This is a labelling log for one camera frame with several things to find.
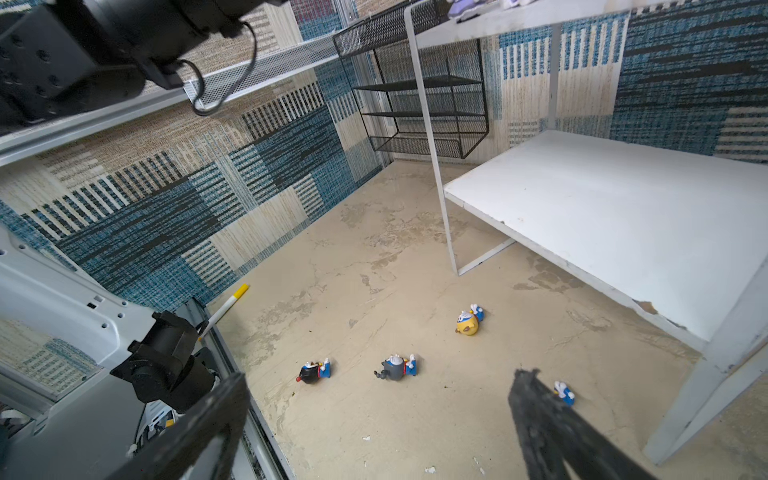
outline yellow marker cap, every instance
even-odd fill
[[[244,283],[243,286],[237,289],[237,291],[232,296],[239,300],[240,297],[242,297],[243,294],[248,290],[248,286],[249,285],[247,283]]]

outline yellow toy head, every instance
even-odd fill
[[[456,332],[464,335],[475,335],[478,332],[479,326],[478,317],[471,313],[462,312],[456,321]]]

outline doraemon figurine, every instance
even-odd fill
[[[307,362],[305,366],[301,367],[299,376],[296,377],[297,382],[315,383],[319,379],[331,378],[331,362],[326,359],[325,362],[314,363]]]
[[[485,311],[477,303],[469,306],[470,312],[462,312],[456,320],[456,333],[475,335],[480,328],[480,322],[485,318]]]
[[[381,373],[374,371],[373,374],[380,379],[400,380],[404,375],[416,376],[416,356],[411,355],[408,362],[404,362],[402,357],[393,353],[388,359],[382,362]]]
[[[565,382],[555,382],[554,392],[557,393],[558,396],[563,399],[563,402],[565,402],[569,407],[573,406],[576,402],[576,395],[574,395],[571,389],[565,385]]]

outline white table top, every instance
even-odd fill
[[[768,167],[546,131],[445,186],[709,341],[768,256]]]
[[[416,44],[419,48],[434,47],[657,3],[659,0],[538,0],[525,7],[503,10],[501,2],[495,2],[481,7],[483,13],[478,17],[460,23],[455,18],[418,34]]]

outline beige floor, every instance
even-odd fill
[[[503,238],[449,213],[460,264]],[[642,446],[697,354],[519,245],[454,276],[431,165],[395,162],[243,281],[219,326],[298,478],[525,478],[506,402],[519,367],[567,382],[576,410],[659,478],[768,472],[768,382],[652,466]],[[486,320],[460,336],[470,303]],[[377,379],[391,353],[416,353],[419,375]],[[295,382],[326,357],[331,379]]]

